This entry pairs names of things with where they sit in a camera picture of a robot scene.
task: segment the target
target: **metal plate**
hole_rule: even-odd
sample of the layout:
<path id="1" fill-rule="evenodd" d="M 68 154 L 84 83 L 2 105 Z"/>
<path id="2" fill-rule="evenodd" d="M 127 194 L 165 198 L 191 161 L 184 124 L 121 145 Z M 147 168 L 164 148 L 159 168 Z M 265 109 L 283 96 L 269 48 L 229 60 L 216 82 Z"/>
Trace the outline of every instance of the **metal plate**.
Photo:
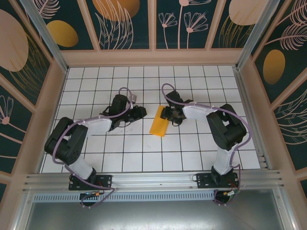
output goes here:
<path id="1" fill-rule="evenodd" d="M 112 175 L 96 175 L 95 185 L 103 187 L 111 187 L 112 185 Z M 70 191 L 86 191 L 86 190 L 97 190 L 97 188 L 88 186 L 82 183 L 77 177 L 71 176 L 68 190 Z"/>
<path id="2" fill-rule="evenodd" d="M 231 183 L 239 186 L 238 175 L 235 172 L 232 172 L 224 177 L 223 180 L 217 185 L 211 177 L 211 173 L 198 173 L 196 174 L 196 181 L 198 188 L 231 188 Z"/>

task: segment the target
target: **yellow block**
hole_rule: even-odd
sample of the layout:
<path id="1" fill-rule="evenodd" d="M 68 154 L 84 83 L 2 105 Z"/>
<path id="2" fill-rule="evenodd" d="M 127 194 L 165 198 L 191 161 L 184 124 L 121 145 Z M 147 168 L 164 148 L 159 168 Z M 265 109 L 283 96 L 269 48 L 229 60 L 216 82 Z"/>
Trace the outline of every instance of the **yellow block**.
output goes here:
<path id="1" fill-rule="evenodd" d="M 162 119 L 160 117 L 163 108 L 165 108 L 165 106 L 159 105 L 158 111 L 153 120 L 152 127 L 150 128 L 149 131 L 150 134 L 157 135 L 159 137 L 165 136 L 165 132 L 168 126 L 168 120 Z"/>

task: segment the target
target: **purple cable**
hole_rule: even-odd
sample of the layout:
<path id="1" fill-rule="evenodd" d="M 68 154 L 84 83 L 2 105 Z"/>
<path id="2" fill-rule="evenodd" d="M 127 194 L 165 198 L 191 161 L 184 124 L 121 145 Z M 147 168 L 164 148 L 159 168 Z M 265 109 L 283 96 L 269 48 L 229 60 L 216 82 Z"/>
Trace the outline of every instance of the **purple cable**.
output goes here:
<path id="1" fill-rule="evenodd" d="M 55 163 L 55 164 L 62 164 L 62 165 L 65 165 L 64 162 L 60 162 L 60 161 L 56 161 L 56 153 L 57 153 L 57 150 L 58 150 L 58 147 L 61 143 L 61 141 L 63 140 L 63 138 L 65 137 L 65 135 L 68 133 L 69 130 L 71 130 L 71 128 L 73 128 L 75 125 L 77 124 L 80 124 L 80 123 L 84 123 L 84 122 L 87 122 L 87 121 L 95 121 L 95 120 L 99 120 L 100 118 L 115 118 L 115 117 L 119 117 L 121 115 L 123 115 L 124 113 L 126 113 L 130 108 L 131 108 L 131 105 L 132 105 L 132 92 L 126 88 L 126 87 L 122 87 L 119 89 L 118 93 L 120 94 L 120 91 L 122 90 L 127 90 L 130 94 L 130 101 L 129 101 L 129 106 L 121 113 L 117 114 L 117 115 L 112 115 L 112 116 L 97 116 L 97 117 L 91 117 L 91 118 L 87 118 L 87 119 L 83 119 L 83 120 L 80 120 L 80 121 L 76 121 L 74 122 L 73 124 L 71 124 L 70 126 L 67 127 L 67 129 L 63 132 L 63 134 L 60 136 L 59 140 L 57 141 L 57 144 L 55 145 L 54 147 L 54 150 L 53 150 L 53 153 L 52 153 L 52 161 Z M 79 175 L 75 174 L 74 171 L 72 171 L 67 165 L 65 165 L 65 168 L 70 172 L 72 173 L 75 177 L 77 177 L 79 180 L 81 180 L 83 183 L 91 186 L 91 187 L 95 187 L 95 188 L 99 188 L 99 189 L 103 189 L 103 190 L 112 190 L 105 198 L 103 198 L 101 201 L 99 202 L 96 202 L 94 205 L 92 205 L 91 207 L 95 207 L 99 204 L 101 204 L 104 200 L 106 200 L 114 191 L 115 189 L 114 188 L 110 188 L 110 187 L 102 187 L 102 186 L 98 186 L 98 185 L 95 185 L 95 184 L 91 184 L 91 183 L 88 183 L 86 180 L 82 179 Z M 87 197 L 84 197 L 82 200 L 81 200 L 81 204 L 83 207 L 86 207 L 84 204 L 83 204 L 83 200 L 87 198 Z"/>
<path id="2" fill-rule="evenodd" d="M 228 114 L 230 114 L 230 115 L 232 115 L 232 116 L 238 118 L 238 119 L 239 119 L 240 121 L 242 121 L 242 123 L 247 127 L 247 129 L 248 129 L 248 139 L 247 139 L 245 142 L 241 143 L 240 145 L 237 145 L 237 146 L 234 148 L 233 152 L 231 153 L 230 161 L 229 161 L 229 164 L 230 164 L 230 166 L 231 166 L 233 169 L 234 169 L 234 168 L 239 168 L 239 185 L 238 185 L 238 189 L 239 189 L 239 188 L 240 188 L 240 185 L 241 185 L 241 165 L 238 164 L 238 165 L 236 165 L 236 166 L 232 166 L 232 161 L 233 161 L 235 152 L 236 152 L 240 147 L 246 145 L 246 144 L 251 140 L 251 128 L 249 127 L 248 123 L 247 123 L 245 120 L 243 120 L 243 118 L 241 118 L 240 116 L 238 116 L 237 114 L 235 114 L 235 113 L 233 113 L 233 112 L 231 112 L 231 111 L 228 111 L 228 110 L 219 108 L 219 107 L 208 106 L 208 105 L 199 104 L 199 103 L 179 103 L 179 102 L 175 102 L 175 101 L 171 100 L 170 98 L 168 98 L 168 97 L 166 96 L 166 94 L 164 93 L 164 87 L 165 87 L 166 85 L 170 86 L 173 90 L 176 90 L 176 89 L 175 89 L 174 86 L 172 86 L 172 85 L 169 84 L 169 83 L 165 83 L 165 84 L 162 85 L 162 88 L 161 88 L 162 94 L 163 94 L 163 96 L 165 97 L 165 99 L 167 99 L 168 101 L 170 101 L 170 102 L 172 102 L 172 103 L 174 103 L 174 104 L 179 104 L 179 105 L 183 105 L 183 106 L 186 106 L 186 105 L 199 105 L 200 107 L 209 108 L 209 109 L 214 109 L 214 110 L 219 110 L 219 111 L 222 111 L 222 112 L 224 112 L 224 113 L 228 113 Z M 215 192 L 214 192 L 213 201 L 214 201 L 216 204 L 223 204 L 222 202 L 216 200 L 215 197 L 216 197 L 217 192 L 218 192 L 218 189 L 215 190 Z"/>

